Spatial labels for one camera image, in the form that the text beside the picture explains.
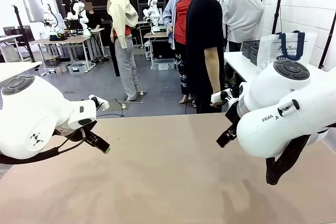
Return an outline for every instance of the gray pants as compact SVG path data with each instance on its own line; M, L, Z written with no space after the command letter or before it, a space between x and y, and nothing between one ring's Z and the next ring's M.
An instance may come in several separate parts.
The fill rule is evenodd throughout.
M119 39L115 39L114 48L117 58L122 85L128 96L127 100L132 101L137 98L136 85L138 85L137 66L134 62L132 38L126 38L127 48L122 49Z

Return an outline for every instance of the denim shirt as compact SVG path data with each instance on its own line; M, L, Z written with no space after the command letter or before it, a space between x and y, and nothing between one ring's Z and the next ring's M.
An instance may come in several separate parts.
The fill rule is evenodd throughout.
M163 24L167 29L167 36L169 38L169 43L171 44L171 48L175 50L175 22L176 22L176 5L180 0L169 0L166 8L163 11ZM168 27L170 24L173 24L173 32L168 31Z

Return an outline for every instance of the white tote bag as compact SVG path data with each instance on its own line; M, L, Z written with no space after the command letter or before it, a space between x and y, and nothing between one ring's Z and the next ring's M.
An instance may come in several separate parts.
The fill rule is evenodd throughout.
M294 60L306 67L314 49L316 36L316 33L294 31L262 37L257 57L258 68L265 69L276 60Z

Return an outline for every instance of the plastic bin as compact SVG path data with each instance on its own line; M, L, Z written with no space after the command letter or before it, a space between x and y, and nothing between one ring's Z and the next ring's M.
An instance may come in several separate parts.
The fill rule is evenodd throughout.
M258 50L259 50L259 46L251 47L250 61L251 61L254 65L257 65Z
M259 46L260 40L247 40L243 41L242 53L247 58L250 59L251 47Z
M45 68L44 71L47 74L61 74L64 73L65 71L67 71L67 66L65 64L58 66L58 67L54 67L54 68Z
M174 59L153 59L153 70L174 70Z
M46 66L46 68L58 67L59 65L61 65L61 60L59 56L52 59L44 59L44 65Z
M81 74L87 70L86 64L72 64L68 67L70 74Z

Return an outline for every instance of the red top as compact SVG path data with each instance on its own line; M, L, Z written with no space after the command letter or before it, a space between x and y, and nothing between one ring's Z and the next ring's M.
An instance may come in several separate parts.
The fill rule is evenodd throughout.
M185 26L187 11L191 0L180 0L176 5L176 22L174 38L178 43L186 45Z
M126 28L125 28L125 35L127 36L127 35L130 35L130 34L131 34L131 28L129 26L126 26ZM114 35L113 36L114 37L118 36L116 31L114 31Z

